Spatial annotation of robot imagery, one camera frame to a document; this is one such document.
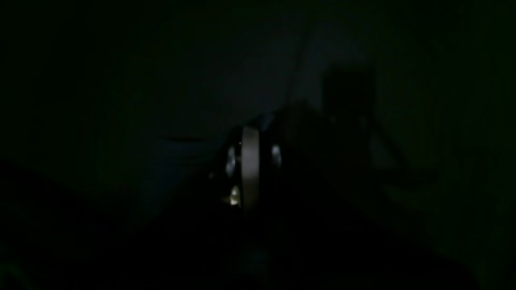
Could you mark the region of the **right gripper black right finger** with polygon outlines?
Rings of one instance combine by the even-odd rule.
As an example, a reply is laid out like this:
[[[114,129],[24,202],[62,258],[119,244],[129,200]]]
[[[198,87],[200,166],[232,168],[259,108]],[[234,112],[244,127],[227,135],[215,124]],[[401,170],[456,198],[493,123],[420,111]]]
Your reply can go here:
[[[286,125],[266,117],[260,126],[260,211],[300,218],[306,203],[304,162],[287,141]]]

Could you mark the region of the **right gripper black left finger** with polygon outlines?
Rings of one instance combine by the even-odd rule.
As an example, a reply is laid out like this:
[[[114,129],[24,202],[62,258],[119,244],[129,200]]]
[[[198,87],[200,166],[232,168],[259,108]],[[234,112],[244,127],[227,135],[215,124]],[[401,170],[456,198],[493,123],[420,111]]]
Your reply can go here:
[[[240,126],[222,150],[221,202],[242,213],[257,213],[260,198],[260,131]]]

